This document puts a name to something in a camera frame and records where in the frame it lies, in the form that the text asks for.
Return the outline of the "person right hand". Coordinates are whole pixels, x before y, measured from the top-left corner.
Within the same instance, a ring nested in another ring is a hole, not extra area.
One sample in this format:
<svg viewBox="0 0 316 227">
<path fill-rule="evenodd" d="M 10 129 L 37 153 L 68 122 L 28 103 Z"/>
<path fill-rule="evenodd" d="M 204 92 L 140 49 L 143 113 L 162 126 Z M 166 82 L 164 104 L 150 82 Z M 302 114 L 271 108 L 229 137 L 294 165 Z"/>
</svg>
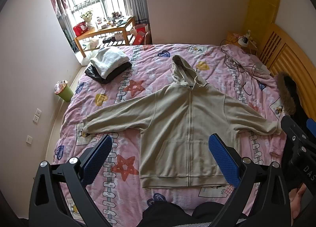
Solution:
<svg viewBox="0 0 316 227">
<path fill-rule="evenodd" d="M 291 219 L 297 218 L 301 211 L 301 199 L 306 191 L 306 185 L 302 184 L 299 188 L 292 189 L 289 192 L 289 199 L 290 199 L 290 207 L 291 207 Z"/>
</svg>

